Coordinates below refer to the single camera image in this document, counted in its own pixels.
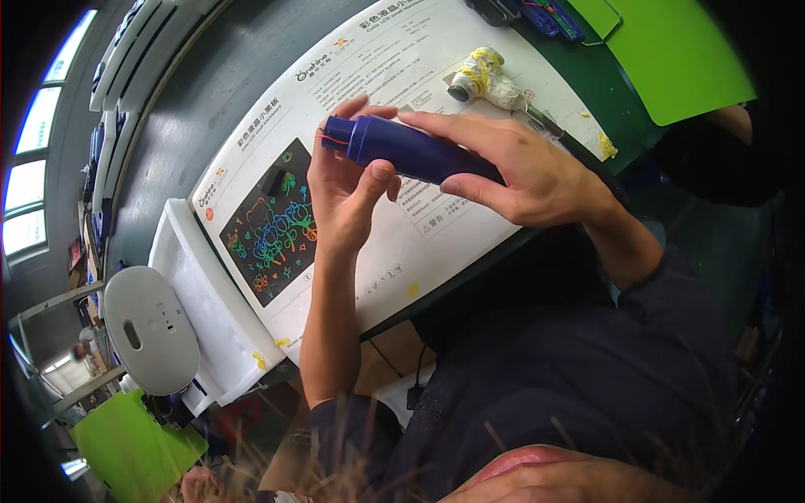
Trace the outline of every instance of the navy shirt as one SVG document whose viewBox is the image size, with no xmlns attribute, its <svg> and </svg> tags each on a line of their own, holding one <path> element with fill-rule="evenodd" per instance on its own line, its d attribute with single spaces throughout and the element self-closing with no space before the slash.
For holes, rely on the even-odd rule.
<svg viewBox="0 0 805 503">
<path fill-rule="evenodd" d="M 360 457 L 364 489 L 381 501 L 397 491 L 437 501 L 501 453 L 486 423 L 507 450 L 549 443 L 686 485 L 723 461 L 737 363 L 718 308 L 673 245 L 617 308 L 518 308 L 473 326 L 437 361 L 404 433 L 369 397 L 313 409 L 325 476 Z"/>
</svg>

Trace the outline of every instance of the blue end cap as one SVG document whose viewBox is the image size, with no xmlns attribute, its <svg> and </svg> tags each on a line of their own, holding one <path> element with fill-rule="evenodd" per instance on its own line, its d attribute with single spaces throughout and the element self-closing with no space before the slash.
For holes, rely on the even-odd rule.
<svg viewBox="0 0 805 503">
<path fill-rule="evenodd" d="M 355 127 L 355 121 L 350 121 L 349 119 L 342 119 L 340 117 L 336 117 L 332 115 L 327 119 L 327 122 L 324 123 L 324 136 L 329 136 L 333 140 L 338 140 L 334 142 L 328 138 L 321 139 L 321 146 L 326 148 L 327 150 L 341 150 L 342 152 L 347 151 L 347 147 L 349 146 L 349 140 L 352 137 L 352 132 Z"/>
</svg>

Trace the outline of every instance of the fingernail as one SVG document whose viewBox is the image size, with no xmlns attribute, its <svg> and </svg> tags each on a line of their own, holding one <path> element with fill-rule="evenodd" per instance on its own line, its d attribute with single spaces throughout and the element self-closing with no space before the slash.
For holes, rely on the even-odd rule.
<svg viewBox="0 0 805 503">
<path fill-rule="evenodd" d="M 394 170 L 387 163 L 372 164 L 372 176 L 381 182 L 387 182 L 394 174 Z"/>
</svg>

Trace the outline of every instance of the hair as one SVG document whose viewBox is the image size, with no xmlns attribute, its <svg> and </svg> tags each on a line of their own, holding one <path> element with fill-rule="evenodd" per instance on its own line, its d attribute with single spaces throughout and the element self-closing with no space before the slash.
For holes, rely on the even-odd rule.
<svg viewBox="0 0 805 503">
<path fill-rule="evenodd" d="M 78 348 L 79 348 L 79 347 L 84 348 L 84 344 L 80 342 L 80 343 L 78 343 L 78 344 L 74 344 L 74 345 L 73 345 L 73 346 L 70 348 L 70 361 L 71 361 L 72 363 L 81 363 L 81 362 L 82 362 L 82 361 L 84 361 L 84 359 L 87 357 L 87 350 L 86 350 L 86 348 L 84 348 L 84 355 L 83 355 L 83 356 L 79 356 L 79 354 L 78 354 Z"/>
</svg>

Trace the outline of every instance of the lips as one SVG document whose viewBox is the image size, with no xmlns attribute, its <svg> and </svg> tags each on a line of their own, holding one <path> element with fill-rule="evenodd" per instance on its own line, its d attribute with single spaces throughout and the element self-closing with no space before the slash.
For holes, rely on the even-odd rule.
<svg viewBox="0 0 805 503">
<path fill-rule="evenodd" d="M 480 472 L 475 474 L 467 489 L 524 464 L 543 464 L 572 460 L 571 453 L 554 447 L 542 445 L 520 447 L 513 451 L 504 452 L 487 464 Z"/>
</svg>

